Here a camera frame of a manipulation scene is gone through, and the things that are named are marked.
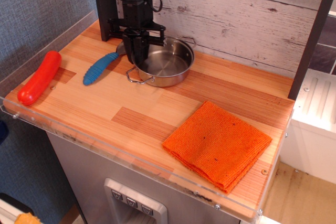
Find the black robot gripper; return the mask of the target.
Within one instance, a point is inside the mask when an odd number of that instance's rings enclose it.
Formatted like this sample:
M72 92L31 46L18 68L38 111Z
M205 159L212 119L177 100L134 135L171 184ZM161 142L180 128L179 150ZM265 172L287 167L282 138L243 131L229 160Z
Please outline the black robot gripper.
M122 0L123 18L109 19L109 35L123 39L128 60L139 65L148 58L149 44L163 46L165 27L153 21L153 0Z

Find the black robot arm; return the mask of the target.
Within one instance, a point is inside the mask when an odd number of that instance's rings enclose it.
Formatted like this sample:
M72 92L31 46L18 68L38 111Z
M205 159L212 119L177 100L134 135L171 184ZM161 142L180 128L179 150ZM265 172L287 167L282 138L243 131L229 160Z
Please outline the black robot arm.
M140 64L148 58L150 45L163 46L165 27L154 22L153 0L96 0L101 38L122 39L128 60Z

